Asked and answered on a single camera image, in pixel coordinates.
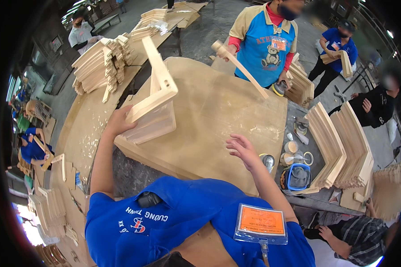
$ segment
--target red sleeve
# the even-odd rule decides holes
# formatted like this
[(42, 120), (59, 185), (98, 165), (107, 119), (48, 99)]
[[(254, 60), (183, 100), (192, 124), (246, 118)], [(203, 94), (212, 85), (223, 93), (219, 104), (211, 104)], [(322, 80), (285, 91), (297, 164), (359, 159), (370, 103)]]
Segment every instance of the red sleeve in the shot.
[(235, 45), (236, 46), (236, 52), (239, 51), (239, 47), (241, 45), (242, 40), (233, 36), (230, 36), (229, 38), (229, 45)]
[(288, 54), (286, 55), (286, 58), (285, 58), (285, 65), (283, 66), (283, 69), (284, 69), (285, 71), (288, 71), (289, 66), (291, 65), (291, 61), (293, 61), (293, 57), (294, 57), (294, 53), (288, 53)]

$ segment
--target company logo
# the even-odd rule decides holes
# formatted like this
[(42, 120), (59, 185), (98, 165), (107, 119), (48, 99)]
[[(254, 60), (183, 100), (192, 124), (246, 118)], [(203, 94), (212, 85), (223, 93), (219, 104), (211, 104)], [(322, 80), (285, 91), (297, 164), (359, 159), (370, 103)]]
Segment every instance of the company logo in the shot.
[(134, 218), (134, 222), (135, 222), (135, 226), (131, 225), (131, 228), (135, 228), (134, 233), (142, 233), (145, 231), (145, 229), (146, 229), (145, 226), (141, 224), (143, 222), (142, 217)]

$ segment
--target ceiling light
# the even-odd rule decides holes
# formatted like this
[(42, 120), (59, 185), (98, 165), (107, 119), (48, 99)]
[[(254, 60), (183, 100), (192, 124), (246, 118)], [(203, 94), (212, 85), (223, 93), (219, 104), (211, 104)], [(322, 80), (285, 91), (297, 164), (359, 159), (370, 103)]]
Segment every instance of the ceiling light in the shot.
[(387, 33), (388, 33), (388, 35), (390, 36), (390, 38), (393, 39), (393, 34), (392, 34), (389, 30), (387, 30)]

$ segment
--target blue polo shirt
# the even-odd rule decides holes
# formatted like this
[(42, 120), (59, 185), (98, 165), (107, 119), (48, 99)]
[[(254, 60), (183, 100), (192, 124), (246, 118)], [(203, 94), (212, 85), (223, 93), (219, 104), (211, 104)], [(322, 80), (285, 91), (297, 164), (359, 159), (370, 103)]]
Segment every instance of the blue polo shirt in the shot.
[[(136, 201), (150, 191), (163, 199), (150, 208)], [(233, 234), (240, 203), (267, 207), (257, 197), (215, 179), (183, 181), (165, 176), (138, 195), (115, 202), (103, 193), (91, 196), (85, 237), (100, 266), (144, 266), (168, 254), (211, 221), (238, 266), (265, 266), (260, 245), (236, 241)], [(269, 245), (274, 266), (315, 266), (313, 251), (295, 222), (287, 223), (288, 245)]]
[[(326, 30), (322, 36), (327, 41), (330, 41), (330, 43), (327, 45), (327, 48), (331, 51), (337, 51), (337, 50), (345, 50), (348, 53), (349, 56), (349, 61), (351, 62), (351, 65), (355, 63), (358, 57), (358, 50), (357, 47), (355, 46), (354, 41), (352, 38), (349, 38), (349, 42), (346, 45), (342, 46), (342, 38), (339, 36), (339, 30), (337, 28), (331, 28)], [(335, 60), (331, 63), (328, 64), (333, 70), (337, 71), (340, 73), (342, 71), (342, 60), (338, 59)]]
[(42, 160), (44, 159), (45, 152), (43, 152), (42, 148), (39, 147), (39, 145), (36, 143), (36, 141), (32, 140), (32, 142), (29, 141), (30, 135), (35, 135), (36, 134), (36, 128), (28, 128), (25, 131), (25, 134), (22, 135), (21, 137), (28, 142), (27, 146), (21, 147), (21, 156), (22, 158), (29, 164), (31, 164), (31, 159), (35, 160)]

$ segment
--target hand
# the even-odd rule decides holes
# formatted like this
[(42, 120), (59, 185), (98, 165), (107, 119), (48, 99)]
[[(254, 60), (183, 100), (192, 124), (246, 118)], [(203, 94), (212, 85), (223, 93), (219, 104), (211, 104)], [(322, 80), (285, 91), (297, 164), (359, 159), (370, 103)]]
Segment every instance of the hand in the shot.
[(248, 171), (252, 171), (258, 166), (263, 166), (263, 162), (260, 160), (257, 151), (252, 146), (251, 142), (243, 135), (231, 134), (231, 139), (227, 139), (228, 145), (226, 148), (234, 149), (236, 151), (230, 151), (229, 154), (232, 156), (239, 157), (247, 168)]
[[(231, 45), (223, 45), (223, 47), (224, 47), (227, 51), (229, 51), (229, 53), (232, 54), (232, 55), (234, 55), (234, 54), (236, 53), (237, 48), (236, 48), (236, 46), (235, 46), (234, 44), (231, 44)], [(217, 52), (217, 56), (218, 56), (219, 58), (224, 59), (225, 62), (229, 62), (229, 59), (226, 57), (226, 54), (225, 54), (225, 53), (223, 53), (223, 52), (220, 53), (220, 51), (218, 51), (218, 52)]]
[(339, 59), (340, 58), (340, 54), (338, 54), (337, 51), (331, 51), (329, 49), (326, 49), (325, 52), (331, 59)]
[(333, 237), (333, 232), (330, 230), (330, 228), (326, 227), (326, 226), (319, 226), (319, 235), (324, 239), (324, 240), (328, 240), (331, 237)]
[(364, 99), (364, 101), (363, 101), (363, 103), (362, 103), (362, 107), (364, 108), (365, 113), (370, 112), (370, 109), (371, 109), (371, 103), (370, 103), (370, 101), (368, 101), (368, 99)]
[(89, 38), (88, 43), (96, 43), (96, 36)]
[(128, 112), (131, 110), (131, 108), (132, 105), (127, 105), (123, 108), (115, 110), (111, 115), (110, 119), (108, 120), (103, 135), (108, 134), (111, 135), (113, 138), (115, 138), (119, 134), (135, 128), (135, 126), (137, 126), (136, 122), (130, 124), (127, 124), (125, 122), (126, 116)]
[(365, 206), (369, 210), (374, 209), (373, 200), (371, 200), (371, 197), (369, 197), (367, 202), (365, 202)]
[(280, 81), (282, 81), (282, 80), (286, 83), (286, 90), (290, 89), (291, 86), (289, 85), (289, 79), (288, 79), (288, 77), (286, 76), (286, 71), (284, 71), (284, 70), (282, 70), (281, 74), (279, 74), (278, 83), (279, 83)]

